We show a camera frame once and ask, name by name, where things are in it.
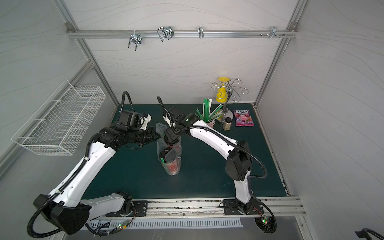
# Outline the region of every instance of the metal mug tree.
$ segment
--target metal mug tree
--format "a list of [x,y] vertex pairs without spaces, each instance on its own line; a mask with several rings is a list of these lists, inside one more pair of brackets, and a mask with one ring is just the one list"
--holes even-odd
[[240,84],[243,84],[243,81],[240,79],[234,79],[234,80],[229,80],[229,81],[219,81],[220,83],[211,83],[211,88],[213,89],[218,89],[218,88],[225,88],[225,95],[221,96],[222,94],[220,92],[217,92],[216,97],[218,99],[225,99],[227,100],[224,103],[223,106],[223,116],[216,121],[223,124],[225,121],[225,118],[230,118],[231,120],[233,119],[233,113],[227,108],[227,103],[229,99],[232,99],[235,103],[241,101],[241,95],[235,90],[235,88],[241,89],[240,92],[241,94],[248,94],[249,91],[246,88],[237,86]]

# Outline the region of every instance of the small spice bottle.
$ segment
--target small spice bottle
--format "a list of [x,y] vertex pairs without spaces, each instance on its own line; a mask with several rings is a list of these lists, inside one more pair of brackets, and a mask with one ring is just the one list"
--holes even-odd
[[228,131],[231,128],[232,119],[231,118],[225,118],[223,123],[223,129],[224,131]]

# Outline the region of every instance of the green led light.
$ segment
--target green led light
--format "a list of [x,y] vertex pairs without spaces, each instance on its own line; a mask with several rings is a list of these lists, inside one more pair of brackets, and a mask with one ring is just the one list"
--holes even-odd
[[262,220],[262,223],[266,225],[268,223],[268,218],[264,217],[263,220]]

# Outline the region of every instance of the wire mesh basket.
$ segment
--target wire mesh basket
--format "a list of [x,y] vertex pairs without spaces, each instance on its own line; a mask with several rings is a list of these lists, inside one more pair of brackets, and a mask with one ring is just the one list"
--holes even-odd
[[73,155],[105,98],[99,86],[66,80],[11,140],[37,155]]

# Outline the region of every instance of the red wire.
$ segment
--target red wire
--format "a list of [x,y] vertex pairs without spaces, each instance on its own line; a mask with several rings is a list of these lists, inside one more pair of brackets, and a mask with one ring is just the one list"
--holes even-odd
[[135,217],[136,217],[136,209],[134,209],[135,210],[135,215],[133,215],[133,218],[132,218],[132,220],[131,220],[131,222],[135,219]]
[[262,214],[257,208],[253,207],[253,209],[255,209],[256,211],[258,211],[258,212],[260,213],[260,216],[262,217],[263,214]]

